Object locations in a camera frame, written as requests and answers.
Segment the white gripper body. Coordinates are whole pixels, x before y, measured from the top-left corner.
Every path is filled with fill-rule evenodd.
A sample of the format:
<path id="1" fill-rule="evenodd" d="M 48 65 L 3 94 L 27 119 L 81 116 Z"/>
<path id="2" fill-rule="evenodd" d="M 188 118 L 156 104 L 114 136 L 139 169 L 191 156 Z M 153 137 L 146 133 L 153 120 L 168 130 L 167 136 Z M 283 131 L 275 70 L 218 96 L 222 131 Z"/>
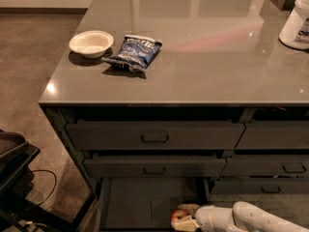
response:
<path id="1" fill-rule="evenodd" d="M 233 232 L 234 219 L 231 208 L 202 206 L 195 213 L 202 232 Z"/>

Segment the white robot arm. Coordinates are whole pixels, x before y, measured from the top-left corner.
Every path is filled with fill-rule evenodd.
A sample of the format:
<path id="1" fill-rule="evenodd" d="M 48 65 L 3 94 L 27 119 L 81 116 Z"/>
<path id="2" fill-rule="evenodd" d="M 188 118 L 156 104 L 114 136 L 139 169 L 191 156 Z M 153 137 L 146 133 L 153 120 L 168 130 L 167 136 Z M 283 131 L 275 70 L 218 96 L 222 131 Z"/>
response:
<path id="1" fill-rule="evenodd" d="M 238 201 L 232 208 L 181 204 L 170 216 L 180 232 L 309 232 L 309 229 Z"/>

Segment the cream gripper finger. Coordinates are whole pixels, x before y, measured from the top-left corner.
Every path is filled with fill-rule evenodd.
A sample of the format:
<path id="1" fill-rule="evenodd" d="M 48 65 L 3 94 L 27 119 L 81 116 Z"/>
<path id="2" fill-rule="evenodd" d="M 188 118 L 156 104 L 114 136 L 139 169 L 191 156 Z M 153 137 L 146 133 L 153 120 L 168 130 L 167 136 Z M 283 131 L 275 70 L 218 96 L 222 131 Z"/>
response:
<path id="1" fill-rule="evenodd" d="M 194 217 L 200 206 L 198 204 L 180 204 L 178 208 L 185 210 L 187 213 Z"/>
<path id="2" fill-rule="evenodd" d="M 195 232 L 199 228 L 194 219 L 173 221 L 171 225 L 175 230 L 182 232 Z"/>

